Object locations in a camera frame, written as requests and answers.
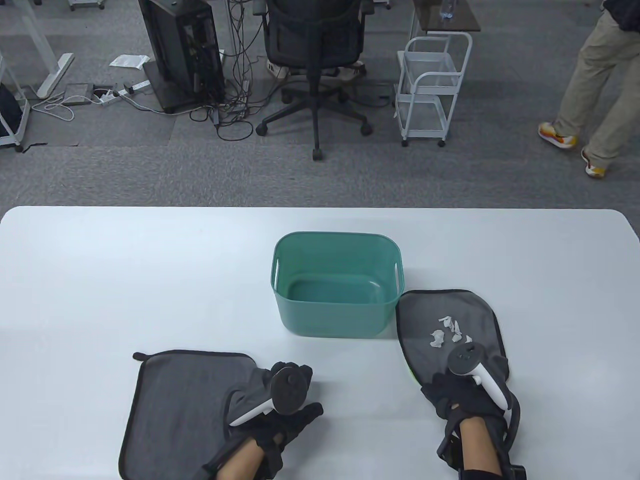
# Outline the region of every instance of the water bottle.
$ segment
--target water bottle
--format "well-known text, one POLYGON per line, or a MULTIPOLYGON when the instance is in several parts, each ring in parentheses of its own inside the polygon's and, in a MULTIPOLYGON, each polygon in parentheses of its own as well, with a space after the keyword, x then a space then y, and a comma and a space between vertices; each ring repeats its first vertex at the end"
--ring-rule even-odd
POLYGON ((456 9, 457 2, 458 0, 442 0, 442 5, 440 5, 440 17, 443 20, 453 18, 453 11, 456 9))

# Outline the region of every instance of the chair base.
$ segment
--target chair base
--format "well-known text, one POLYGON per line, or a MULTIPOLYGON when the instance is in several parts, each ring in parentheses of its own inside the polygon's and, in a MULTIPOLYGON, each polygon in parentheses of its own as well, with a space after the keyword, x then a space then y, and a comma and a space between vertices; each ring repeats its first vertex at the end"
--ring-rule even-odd
POLYGON ((339 113, 340 115, 353 118, 362 123, 360 126, 360 133, 363 136, 368 136, 373 133, 373 128, 369 125, 367 117, 356 112, 351 105, 346 102, 349 100, 349 95, 342 89, 342 87, 330 88, 322 92, 318 92, 317 95, 312 95, 309 92, 302 90, 296 90, 294 88, 282 89, 282 101, 287 105, 280 111, 277 111, 273 115, 266 117, 255 129, 255 132, 259 136, 265 136, 268 128, 267 124, 275 122, 281 118, 289 115, 293 115, 304 109, 311 110, 314 121, 314 151, 313 160, 322 160, 322 150, 320 150, 320 139, 318 132, 318 110, 326 108, 327 110, 339 113), (338 102, 330 100, 333 95, 338 95, 338 102))

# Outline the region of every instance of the basket handle hole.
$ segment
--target basket handle hole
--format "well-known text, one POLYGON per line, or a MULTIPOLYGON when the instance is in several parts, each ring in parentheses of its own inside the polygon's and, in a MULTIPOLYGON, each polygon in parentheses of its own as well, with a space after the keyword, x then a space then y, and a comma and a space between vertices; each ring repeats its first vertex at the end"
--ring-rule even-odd
POLYGON ((280 259, 276 259, 276 268, 273 272, 273 289, 278 291, 278 272, 280 271, 280 259))
POLYGON ((394 270, 396 271, 396 293, 400 295, 400 278, 398 277, 398 264, 394 265, 394 270))

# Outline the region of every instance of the dark tabletop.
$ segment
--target dark tabletop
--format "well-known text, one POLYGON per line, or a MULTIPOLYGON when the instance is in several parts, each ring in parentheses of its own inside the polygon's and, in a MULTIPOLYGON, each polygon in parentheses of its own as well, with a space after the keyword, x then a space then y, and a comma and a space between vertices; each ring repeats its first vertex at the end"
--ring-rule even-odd
POLYGON ((420 28, 424 31, 480 31, 467 0, 458 0, 451 20, 440 18, 442 0, 413 0, 420 28))

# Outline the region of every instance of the green plastic basket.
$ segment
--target green plastic basket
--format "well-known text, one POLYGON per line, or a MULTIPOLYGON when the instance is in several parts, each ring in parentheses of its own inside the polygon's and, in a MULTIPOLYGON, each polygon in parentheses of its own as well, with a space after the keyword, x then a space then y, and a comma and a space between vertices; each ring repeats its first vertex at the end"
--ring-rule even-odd
POLYGON ((375 337, 404 291, 400 249, 382 235, 294 232, 273 252, 271 286, 293 333, 375 337))

